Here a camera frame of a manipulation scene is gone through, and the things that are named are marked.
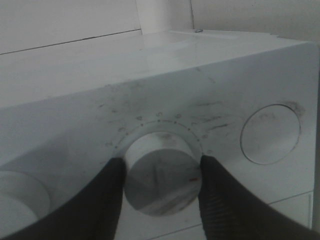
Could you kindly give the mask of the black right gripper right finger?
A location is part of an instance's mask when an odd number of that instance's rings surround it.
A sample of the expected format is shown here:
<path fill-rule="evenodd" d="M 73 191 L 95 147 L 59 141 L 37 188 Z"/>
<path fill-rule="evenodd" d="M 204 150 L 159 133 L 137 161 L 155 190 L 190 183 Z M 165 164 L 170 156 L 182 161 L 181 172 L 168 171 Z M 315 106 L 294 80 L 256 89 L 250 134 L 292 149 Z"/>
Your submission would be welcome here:
<path fill-rule="evenodd" d="M 200 159 L 200 218 L 208 240 L 318 240 L 311 230 L 264 203 L 213 156 Z"/>

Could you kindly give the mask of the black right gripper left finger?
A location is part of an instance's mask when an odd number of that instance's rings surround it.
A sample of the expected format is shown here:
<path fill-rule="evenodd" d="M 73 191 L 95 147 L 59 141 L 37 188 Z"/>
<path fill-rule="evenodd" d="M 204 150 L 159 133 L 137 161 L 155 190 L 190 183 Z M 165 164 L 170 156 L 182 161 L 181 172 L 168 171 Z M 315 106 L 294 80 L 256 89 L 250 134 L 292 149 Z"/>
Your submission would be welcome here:
<path fill-rule="evenodd" d="M 120 218 L 125 162 L 116 157 L 78 194 L 8 240 L 113 240 Z"/>

